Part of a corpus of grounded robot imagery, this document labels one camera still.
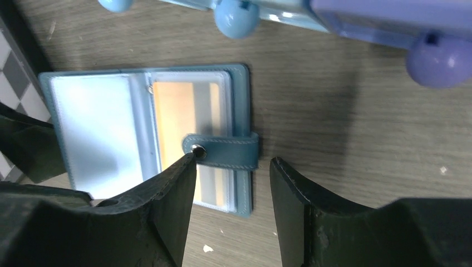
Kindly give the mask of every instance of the metal snap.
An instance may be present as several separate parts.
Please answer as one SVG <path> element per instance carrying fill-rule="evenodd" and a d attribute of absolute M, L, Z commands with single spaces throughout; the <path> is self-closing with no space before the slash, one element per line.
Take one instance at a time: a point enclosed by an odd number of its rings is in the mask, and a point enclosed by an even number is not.
<path fill-rule="evenodd" d="M 197 145 L 197 144 L 193 144 L 190 151 L 195 155 L 195 157 L 198 160 L 202 160 L 202 159 L 206 158 L 206 156 L 207 156 L 206 149 L 204 147 L 200 146 L 200 145 Z"/>

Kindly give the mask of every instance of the blue wallet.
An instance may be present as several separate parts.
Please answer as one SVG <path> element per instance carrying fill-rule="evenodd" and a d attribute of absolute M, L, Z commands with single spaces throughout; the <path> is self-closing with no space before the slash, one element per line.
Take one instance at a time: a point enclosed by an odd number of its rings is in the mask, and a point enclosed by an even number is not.
<path fill-rule="evenodd" d="M 245 65 L 40 74 L 71 185 L 124 192 L 195 148 L 194 203 L 249 216 L 259 137 Z"/>

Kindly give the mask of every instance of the black and white checkered board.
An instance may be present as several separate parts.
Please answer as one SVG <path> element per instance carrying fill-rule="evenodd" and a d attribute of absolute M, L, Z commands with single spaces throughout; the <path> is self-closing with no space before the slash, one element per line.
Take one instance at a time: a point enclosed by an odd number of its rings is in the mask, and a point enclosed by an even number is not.
<path fill-rule="evenodd" d="M 31 82 L 24 63 L 18 59 L 17 52 L 0 28 L 0 102 L 16 111 L 41 121 L 51 118 L 41 89 Z M 0 152 L 0 180 L 17 181 L 23 174 Z"/>

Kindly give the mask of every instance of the wallet strap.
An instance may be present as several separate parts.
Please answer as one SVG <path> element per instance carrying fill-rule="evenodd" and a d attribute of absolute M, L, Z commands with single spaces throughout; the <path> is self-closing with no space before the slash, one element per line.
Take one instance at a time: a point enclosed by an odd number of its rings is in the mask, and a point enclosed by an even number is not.
<path fill-rule="evenodd" d="M 253 171 L 258 167 L 259 135 L 250 136 L 204 136 L 190 134 L 184 138 L 182 148 L 185 153 L 195 148 L 203 150 L 197 163 L 210 167 L 231 170 Z"/>

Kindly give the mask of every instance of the wood grain surface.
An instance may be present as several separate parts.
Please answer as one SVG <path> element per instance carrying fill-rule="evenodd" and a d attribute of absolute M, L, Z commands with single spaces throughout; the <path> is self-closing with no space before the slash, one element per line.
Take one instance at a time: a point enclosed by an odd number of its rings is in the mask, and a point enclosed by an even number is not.
<path fill-rule="evenodd" d="M 195 206 L 184 266 L 281 265 L 268 173 L 274 156 L 373 207 L 403 196 L 472 195 L 472 83 L 422 88 L 405 71 L 405 51 L 265 21 L 253 36 L 231 40 L 212 12 L 156 0 L 123 14 L 94 0 L 18 4 L 56 70 L 250 67 L 253 130 L 263 144 L 254 212 L 242 219 Z"/>

